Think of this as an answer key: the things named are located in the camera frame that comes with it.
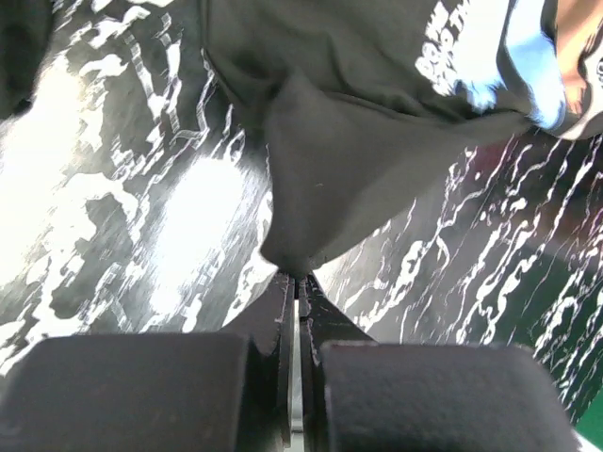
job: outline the green floor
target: green floor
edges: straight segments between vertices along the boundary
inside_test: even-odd
[[[578,432],[603,450],[603,392],[599,393],[580,422]]]

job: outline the black marble table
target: black marble table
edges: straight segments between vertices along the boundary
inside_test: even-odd
[[[0,125],[3,382],[46,337],[216,330],[276,270],[267,151],[204,62],[193,1],[57,1],[37,100]],[[577,421],[603,381],[600,145],[450,149],[319,280],[378,340],[531,347]]]

